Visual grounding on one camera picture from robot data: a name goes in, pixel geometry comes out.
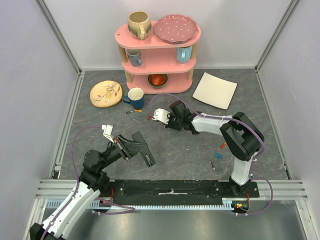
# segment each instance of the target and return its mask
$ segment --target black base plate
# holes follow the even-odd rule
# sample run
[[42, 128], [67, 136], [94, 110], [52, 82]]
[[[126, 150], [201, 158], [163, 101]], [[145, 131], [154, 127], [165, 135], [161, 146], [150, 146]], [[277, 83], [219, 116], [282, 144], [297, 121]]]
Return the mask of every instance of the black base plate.
[[101, 197], [110, 197], [113, 202], [136, 206], [221, 205], [222, 198], [258, 198], [257, 183], [251, 181], [242, 192], [234, 194], [232, 184], [219, 180], [115, 180], [110, 181]]

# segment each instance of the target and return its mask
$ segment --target dark blue mug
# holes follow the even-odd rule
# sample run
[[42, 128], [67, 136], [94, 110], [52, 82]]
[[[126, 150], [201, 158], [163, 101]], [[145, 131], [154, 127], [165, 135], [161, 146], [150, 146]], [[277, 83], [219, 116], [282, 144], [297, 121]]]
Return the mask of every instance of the dark blue mug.
[[122, 98], [122, 101], [126, 104], [130, 104], [134, 109], [142, 109], [145, 105], [144, 94], [145, 93], [141, 88], [135, 87], [128, 92], [128, 96]]

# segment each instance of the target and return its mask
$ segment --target pink plate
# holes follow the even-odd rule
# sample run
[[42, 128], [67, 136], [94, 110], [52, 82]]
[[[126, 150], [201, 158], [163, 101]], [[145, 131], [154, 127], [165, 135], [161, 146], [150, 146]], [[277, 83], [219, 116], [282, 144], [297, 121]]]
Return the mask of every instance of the pink plate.
[[197, 31], [196, 22], [181, 14], [164, 16], [154, 26], [154, 33], [168, 44], [183, 44], [192, 39]]

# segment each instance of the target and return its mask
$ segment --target white wall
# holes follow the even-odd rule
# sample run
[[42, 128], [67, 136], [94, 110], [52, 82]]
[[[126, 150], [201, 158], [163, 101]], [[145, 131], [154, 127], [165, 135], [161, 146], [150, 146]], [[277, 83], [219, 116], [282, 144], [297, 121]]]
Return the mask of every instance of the white wall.
[[302, 0], [260, 71], [289, 171], [320, 223], [320, 1]]
[[34, 0], [0, 3], [0, 238], [23, 238], [77, 76]]
[[202, 29], [198, 67], [252, 67], [290, 0], [45, 0], [83, 69], [121, 68], [115, 32], [134, 11], [184, 14]]

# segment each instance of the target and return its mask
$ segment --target pink shelf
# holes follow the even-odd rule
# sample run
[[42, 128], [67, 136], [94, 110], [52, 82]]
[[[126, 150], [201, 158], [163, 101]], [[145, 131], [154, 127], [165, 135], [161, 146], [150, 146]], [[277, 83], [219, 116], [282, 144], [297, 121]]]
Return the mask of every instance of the pink shelf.
[[122, 63], [123, 68], [130, 74], [175, 74], [185, 73], [191, 70], [196, 59], [190, 59], [187, 63], [179, 63], [176, 59], [175, 48], [143, 49], [141, 51], [141, 66], [132, 66], [131, 62]]
[[132, 34], [129, 32], [127, 24], [124, 24], [121, 27], [119, 27], [118, 30], [115, 32], [115, 40], [121, 47], [125, 49], [155, 49], [155, 48], [162, 49], [162, 48], [179, 48], [179, 47], [191, 46], [196, 42], [198, 42], [201, 35], [201, 29], [198, 26], [198, 32], [191, 40], [183, 44], [169, 44], [161, 41], [157, 37], [157, 35], [155, 35], [155, 31], [154, 31], [155, 24], [156, 24], [156, 21], [152, 21], [151, 32], [146, 37], [145, 40], [134, 38]]
[[168, 74], [168, 81], [160, 89], [153, 88], [148, 82], [148, 75], [132, 75], [133, 82], [126, 83], [129, 89], [141, 88], [144, 94], [182, 93], [187, 91], [192, 80], [187, 79], [187, 73]]

